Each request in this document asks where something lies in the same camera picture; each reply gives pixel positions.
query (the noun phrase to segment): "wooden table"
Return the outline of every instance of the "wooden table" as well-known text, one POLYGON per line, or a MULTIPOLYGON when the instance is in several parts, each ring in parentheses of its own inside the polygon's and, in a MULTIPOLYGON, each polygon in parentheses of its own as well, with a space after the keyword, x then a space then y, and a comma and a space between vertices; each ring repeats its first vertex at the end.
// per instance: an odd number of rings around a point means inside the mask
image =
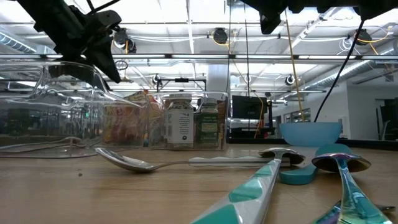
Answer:
MULTIPOLYGON (((147 149, 122 154, 156 164, 196 156, 256 156, 268 147, 230 145, 223 152, 147 149)), ((310 162, 313 149, 290 148, 308 157, 305 164, 310 162)), ((373 164, 353 174, 365 194, 375 203, 398 205, 398 153, 353 151, 373 164)), ((189 223, 256 170, 176 165, 153 174, 133 174, 99 156, 0 159, 0 223, 189 223)), ((340 198, 338 174, 320 172, 310 185, 277 182, 266 223, 308 223, 340 198)), ((389 218, 398 222, 395 213, 389 218)))

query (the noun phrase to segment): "computer screen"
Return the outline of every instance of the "computer screen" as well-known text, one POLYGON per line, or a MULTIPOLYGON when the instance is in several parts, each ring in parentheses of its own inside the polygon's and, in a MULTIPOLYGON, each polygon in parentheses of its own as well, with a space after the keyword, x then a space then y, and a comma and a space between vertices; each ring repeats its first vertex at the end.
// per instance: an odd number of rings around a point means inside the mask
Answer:
MULTIPOLYGON (((261 97, 264 104, 262 113, 267 113, 267 98, 261 97)), ((259 119, 261 113, 261 101, 257 97, 232 96, 232 118, 259 119)))

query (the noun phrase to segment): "ceiling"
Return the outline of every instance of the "ceiling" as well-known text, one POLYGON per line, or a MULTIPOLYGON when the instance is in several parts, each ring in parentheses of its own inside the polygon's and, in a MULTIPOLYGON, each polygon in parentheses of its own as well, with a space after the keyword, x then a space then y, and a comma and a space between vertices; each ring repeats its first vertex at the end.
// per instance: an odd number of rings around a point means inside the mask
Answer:
MULTIPOLYGON (((94 7, 98 7, 109 0, 92 1, 94 7)), ((84 13, 90 11, 86 0, 65 0, 65 2, 75 5, 84 13)), ((256 10, 246 6, 245 12, 242 4, 229 7, 226 6, 224 0, 173 0, 172 2, 170 0, 121 0, 108 9, 116 11, 122 17, 120 26, 127 28, 130 38, 137 46, 138 54, 228 54, 227 46, 218 45, 211 38, 216 27, 222 27, 227 34, 230 34, 232 54, 290 53, 284 13, 281 14, 284 23, 277 27, 275 33, 262 35, 259 14, 256 10)), ((393 9, 365 22, 364 28, 374 40, 387 36, 373 44, 376 49, 397 37, 398 26, 395 25, 398 23, 398 16, 396 15, 398 15, 398 9, 393 9)), ((348 7, 330 9, 325 21, 319 21, 319 16, 315 8, 306 8, 300 14, 292 14, 289 11, 288 19, 290 34, 294 40, 294 54, 345 55, 349 42, 344 38, 355 32, 359 26, 360 17, 348 7)), ((38 34, 33 29, 33 25, 32 18, 17 2, 0 0, 0 29, 15 35, 24 43, 53 48, 53 42, 44 33, 38 34)), ((15 53, 1 45, 0 52, 15 53)), ((113 53, 123 54, 124 52, 113 47, 113 53)), ((354 54, 374 55, 374 51, 369 44, 357 45, 354 54)), ((109 83, 111 88, 149 88, 148 83, 151 83, 155 74, 166 78, 205 78, 208 64, 214 63, 207 60, 180 60, 169 63, 169 59, 152 59, 153 65, 148 66, 145 60, 130 59, 128 62, 131 65, 127 70, 121 71, 121 76, 132 80, 133 83, 124 82, 119 85, 109 83)), ((295 65, 295 69, 300 77, 300 83, 303 84, 340 64, 341 62, 334 64, 301 62, 295 65)), ((233 76, 238 77, 239 73, 246 76, 248 66, 242 60, 236 63, 230 62, 229 70, 233 76)), ((274 63, 249 61, 249 74, 253 88, 290 89, 291 87, 285 85, 284 79, 293 74, 293 67, 291 64, 278 61, 274 63)), ((235 88, 245 88, 244 80, 239 79, 240 84, 235 88)), ((169 87, 195 88, 195 84, 173 83, 169 87)))

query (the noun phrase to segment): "white wall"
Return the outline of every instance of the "white wall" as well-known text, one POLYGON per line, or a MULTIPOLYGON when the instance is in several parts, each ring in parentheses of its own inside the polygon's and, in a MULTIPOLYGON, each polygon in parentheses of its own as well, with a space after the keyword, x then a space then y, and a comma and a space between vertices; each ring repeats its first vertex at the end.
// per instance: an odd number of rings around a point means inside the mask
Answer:
POLYGON ((349 85, 347 93, 351 138, 378 139, 376 117, 376 108, 380 105, 378 100, 393 100, 398 97, 398 86, 349 85))
MULTIPOLYGON (((310 108, 311 110, 311 122, 314 121, 317 111, 326 96, 326 93, 310 93, 305 97, 305 101, 302 102, 303 109, 310 108)), ((284 115, 294 111, 300 110, 298 102, 288 102, 288 106, 280 106, 272 110, 272 116, 282 116, 282 122, 284 122, 284 115)), ((327 99, 326 103, 319 114, 318 122, 337 122, 339 119, 346 117, 349 119, 348 113, 348 99, 347 99, 347 85, 346 82, 339 83, 335 87, 327 99)), ((347 122, 345 135, 350 138, 350 126, 347 122)))

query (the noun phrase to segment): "blue bowl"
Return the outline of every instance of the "blue bowl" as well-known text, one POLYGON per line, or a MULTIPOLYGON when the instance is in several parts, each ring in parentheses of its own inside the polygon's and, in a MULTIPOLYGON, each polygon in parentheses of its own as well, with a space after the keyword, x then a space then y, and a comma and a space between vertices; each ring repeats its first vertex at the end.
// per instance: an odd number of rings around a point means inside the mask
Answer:
POLYGON ((285 123, 280 124, 280 133, 292 146, 320 147, 333 144, 341 133, 339 122, 285 123))

